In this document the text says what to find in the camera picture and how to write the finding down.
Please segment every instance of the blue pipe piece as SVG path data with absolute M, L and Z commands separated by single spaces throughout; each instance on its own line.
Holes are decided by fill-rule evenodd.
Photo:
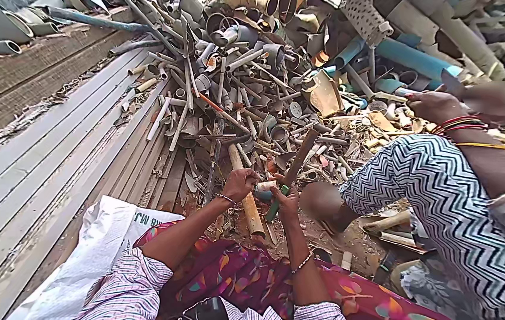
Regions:
M 383 91 L 383 92 L 386 92 L 386 93 L 390 93 L 390 94 L 393 94 L 393 92 L 397 89 L 399 89 L 400 87 L 405 87 L 406 88 L 406 84 L 398 81 L 398 80 L 395 80 L 395 79 L 379 79 L 377 81 L 375 81 L 375 91 Z
M 116 30 L 123 30 L 133 32 L 149 32 L 152 29 L 147 25 L 141 25 L 139 23 L 123 23 L 112 20 L 106 20 L 101 18 L 91 17 L 86 14 L 74 12 L 71 10 L 65 10 L 55 7 L 47 7 L 47 14 L 53 18 L 60 18 L 71 20 L 75 22 L 85 23 L 87 25 L 95 25 L 97 27 L 112 28 Z
M 427 55 L 424 52 L 413 49 L 404 43 L 390 38 L 379 43 L 375 49 L 375 53 L 413 69 L 421 75 L 427 76 L 435 81 L 442 81 L 440 78 L 442 69 L 448 70 L 453 76 L 457 76 L 462 72 L 462 68 L 460 67 L 451 65 L 446 61 Z
M 348 46 L 335 57 L 333 61 L 335 68 L 339 70 L 345 67 L 345 65 L 351 61 L 353 57 L 363 50 L 363 46 L 365 46 L 365 40 L 363 40 L 360 36 L 356 36 L 349 41 Z

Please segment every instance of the floral fabric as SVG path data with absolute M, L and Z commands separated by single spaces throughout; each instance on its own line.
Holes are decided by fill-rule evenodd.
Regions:
M 151 228 L 141 246 L 173 223 Z M 339 266 L 315 260 L 333 302 L 346 319 L 448 319 Z M 245 248 L 234 241 L 199 238 L 160 292 L 160 315 L 180 313 L 207 297 L 221 296 L 244 311 L 263 314 L 270 306 L 292 319 L 294 302 L 288 259 L 274 260 L 262 244 Z

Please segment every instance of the bangle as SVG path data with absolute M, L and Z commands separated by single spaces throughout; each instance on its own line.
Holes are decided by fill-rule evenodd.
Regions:
M 472 146 L 472 147 L 486 147 L 486 148 L 494 148 L 494 149 L 503 149 L 505 150 L 504 145 L 492 145 L 490 143 L 476 143 L 476 142 L 461 142 L 456 143 L 456 146 Z
M 458 126 L 458 125 L 481 125 L 481 126 L 484 126 L 485 124 L 481 120 L 477 120 L 477 119 L 458 120 L 458 121 L 446 124 L 443 127 L 438 126 L 438 127 L 434 128 L 434 130 L 432 131 L 432 133 L 435 134 L 435 135 L 439 135 L 439 134 L 447 131 L 451 127 L 455 127 L 455 126 Z
M 450 129 L 446 129 L 445 132 L 452 131 L 452 130 L 460 130 L 460 129 L 480 129 L 480 130 L 484 130 L 485 128 L 486 128 L 485 125 L 462 125 L 462 126 L 451 127 Z
M 310 254 L 306 257 L 306 259 L 304 259 L 304 261 L 302 261 L 302 263 L 298 266 L 298 268 L 291 271 L 292 274 L 295 274 L 296 272 L 298 272 L 298 270 L 300 270 L 308 262 L 308 260 L 310 260 L 310 258 L 313 256 L 314 256 L 314 251 L 310 251 Z
M 221 197 L 221 198 L 223 198 L 225 200 L 228 200 L 230 203 L 233 204 L 232 207 L 238 207 L 237 203 L 235 201 L 233 201 L 231 198 L 229 198 L 228 196 L 226 196 L 226 195 L 222 195 L 220 193 L 215 193 L 214 196 L 215 197 Z

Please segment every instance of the tool handle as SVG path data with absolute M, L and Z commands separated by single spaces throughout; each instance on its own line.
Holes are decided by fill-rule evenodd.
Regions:
M 288 193 L 290 192 L 290 187 L 287 185 L 282 185 L 280 187 L 280 192 L 287 196 Z M 278 200 L 274 199 L 274 202 L 272 202 L 272 204 L 270 205 L 269 211 L 264 216 L 264 220 L 266 220 L 266 222 L 272 222 L 274 220 L 274 217 L 277 216 L 279 207 L 280 207 L 280 202 L 278 202 Z

